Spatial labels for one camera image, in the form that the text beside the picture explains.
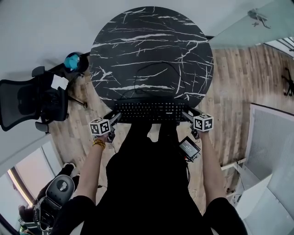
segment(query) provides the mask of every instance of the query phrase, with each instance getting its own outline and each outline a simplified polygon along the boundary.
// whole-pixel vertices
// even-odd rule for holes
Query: mesh chair back
[[[40,117],[38,78],[0,81],[0,125],[8,131],[15,125]]]

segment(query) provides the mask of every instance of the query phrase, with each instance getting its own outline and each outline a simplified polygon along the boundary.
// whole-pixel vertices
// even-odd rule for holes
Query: chair armrest
[[[44,66],[39,66],[36,67],[32,70],[32,77],[37,77],[37,76],[41,76],[45,73],[45,67]]]
[[[42,131],[42,132],[49,131],[49,126],[46,123],[35,122],[35,127],[37,130]]]

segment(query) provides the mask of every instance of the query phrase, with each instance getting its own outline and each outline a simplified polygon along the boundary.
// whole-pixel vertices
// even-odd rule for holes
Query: small screen device
[[[189,160],[194,160],[200,152],[200,148],[187,136],[180,142],[180,152]]]

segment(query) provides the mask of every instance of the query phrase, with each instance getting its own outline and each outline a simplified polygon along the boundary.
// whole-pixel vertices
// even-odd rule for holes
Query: white paper
[[[51,87],[54,89],[58,89],[58,87],[61,87],[62,89],[66,89],[68,86],[68,80],[66,78],[59,77],[54,74],[53,81],[51,84]]]

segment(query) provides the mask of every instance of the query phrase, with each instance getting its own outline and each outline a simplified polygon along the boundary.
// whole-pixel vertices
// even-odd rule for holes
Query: black sleeve
[[[214,199],[203,215],[208,226],[219,235],[247,235],[247,230],[236,209],[224,197]]]
[[[69,235],[75,227],[92,215],[96,206],[86,196],[77,196],[69,200],[60,209],[50,235]]]

